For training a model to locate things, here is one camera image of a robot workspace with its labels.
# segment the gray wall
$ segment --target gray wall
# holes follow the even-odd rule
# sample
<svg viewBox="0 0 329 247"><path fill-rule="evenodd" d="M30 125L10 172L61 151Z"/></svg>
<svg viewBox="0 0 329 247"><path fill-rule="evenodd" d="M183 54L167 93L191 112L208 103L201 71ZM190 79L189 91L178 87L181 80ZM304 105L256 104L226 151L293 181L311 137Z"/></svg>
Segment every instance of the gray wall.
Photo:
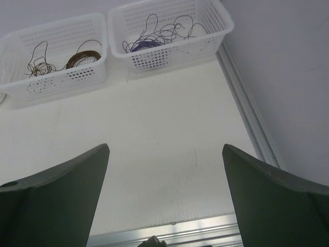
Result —
<svg viewBox="0 0 329 247"><path fill-rule="evenodd" d="M225 43L287 170L329 185L329 1L222 2Z"/></svg>

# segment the basket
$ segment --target basket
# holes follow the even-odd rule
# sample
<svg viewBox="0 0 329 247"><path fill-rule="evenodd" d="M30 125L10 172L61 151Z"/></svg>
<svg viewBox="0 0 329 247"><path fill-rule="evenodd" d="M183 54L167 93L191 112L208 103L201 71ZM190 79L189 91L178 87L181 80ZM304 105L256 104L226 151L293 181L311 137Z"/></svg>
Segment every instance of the basket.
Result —
<svg viewBox="0 0 329 247"><path fill-rule="evenodd" d="M145 30L152 33L155 26L171 24L181 15L189 15L195 25L190 39L175 39L173 43L126 53L122 42L136 41ZM183 26L191 25L191 18L179 20ZM108 13L108 40L112 54L122 59L129 69L143 72L214 55L224 38L234 28L234 23L219 0L150 0L112 9Z"/></svg>
<svg viewBox="0 0 329 247"><path fill-rule="evenodd" d="M27 64L34 48L43 41L48 42L47 62L63 68L68 60L79 51L95 50L101 58L84 60L77 67L63 69L47 75L29 78ZM42 57L44 46L39 46L34 57ZM20 100L31 100L50 96L106 80L105 59L107 56L106 21L102 14L93 13L52 22L16 31L0 41L0 92Z"/></svg>

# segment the cable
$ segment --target cable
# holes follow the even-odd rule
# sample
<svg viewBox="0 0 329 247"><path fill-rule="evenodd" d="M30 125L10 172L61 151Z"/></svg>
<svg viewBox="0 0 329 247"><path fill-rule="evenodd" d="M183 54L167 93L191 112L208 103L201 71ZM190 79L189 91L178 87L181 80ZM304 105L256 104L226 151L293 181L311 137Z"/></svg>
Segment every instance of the cable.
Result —
<svg viewBox="0 0 329 247"><path fill-rule="evenodd" d="M61 68L61 69L56 69L56 67L53 64L50 64L50 63L47 62L46 54L47 54L47 49L48 49L48 42L47 41L42 41L41 43L39 43L33 49L31 60L27 64L27 69L30 71L30 73L29 74L26 74L26 75L29 76L29 78L31 78L32 76L35 76L35 77L36 76L42 76L42 75L47 75L47 74L50 74L50 73L53 73L53 72L62 71L64 69L69 69L69 68L77 67L81 62L83 62L83 61L85 61L85 60L87 60L89 58L94 58L94 61L93 62L98 61L101 58L101 55L97 51L94 51L94 50L86 50L86 51L79 52L81 46L84 45L85 43L89 42L89 41L98 42L102 46L102 44L98 40L87 40L87 41L83 42L79 46L76 54L74 54L68 60L68 62L63 66L63 68ZM39 58L35 59L33 61L33 64L31 64L31 62L33 60L33 57L34 57L34 53L35 53L36 48L38 48L43 43L46 44L44 55L42 57L39 57Z"/></svg>
<svg viewBox="0 0 329 247"><path fill-rule="evenodd" d="M152 16L156 17L156 25L152 33L145 35L148 29L148 20ZM182 33L178 33L179 29L185 29L182 23L177 22L177 20L182 17L190 17L192 21L192 25L188 31L187 36L184 36ZM126 53L130 53L141 50L143 48L152 48L160 45L171 44L177 38L177 36L184 40L189 38L195 38L196 36L192 36L193 28L195 27L195 25L202 26L202 28L208 34L206 28L199 22L194 23L193 17L190 15L180 15L174 20L173 23L166 24L157 31L156 28L158 26L158 23L158 16L156 14L150 14L146 19L145 30L139 35L139 38L132 43L128 43L127 41L122 42L122 47L124 51Z"/></svg>

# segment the metal frame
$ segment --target metal frame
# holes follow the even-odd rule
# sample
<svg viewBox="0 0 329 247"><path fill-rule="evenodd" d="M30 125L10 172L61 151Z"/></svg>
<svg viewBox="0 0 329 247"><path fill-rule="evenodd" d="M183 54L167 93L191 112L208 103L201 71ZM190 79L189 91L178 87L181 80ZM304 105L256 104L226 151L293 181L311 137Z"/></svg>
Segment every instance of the metal frame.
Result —
<svg viewBox="0 0 329 247"><path fill-rule="evenodd" d="M253 147L260 160L286 170L241 74L223 43L217 53ZM235 214L172 223L120 233L90 236L87 247L136 247L152 236L180 247L243 246Z"/></svg>

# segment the white tabletop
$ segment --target white tabletop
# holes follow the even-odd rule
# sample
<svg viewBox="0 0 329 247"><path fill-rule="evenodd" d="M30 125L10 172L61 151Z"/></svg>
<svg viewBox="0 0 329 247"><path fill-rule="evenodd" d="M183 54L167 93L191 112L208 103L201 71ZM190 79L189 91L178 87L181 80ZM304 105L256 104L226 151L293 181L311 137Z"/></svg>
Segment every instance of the white tabletop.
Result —
<svg viewBox="0 0 329 247"><path fill-rule="evenodd" d="M216 57L139 75L108 59L102 85L30 102L5 98L0 184L107 143L91 235L233 212L223 145L255 152Z"/></svg>

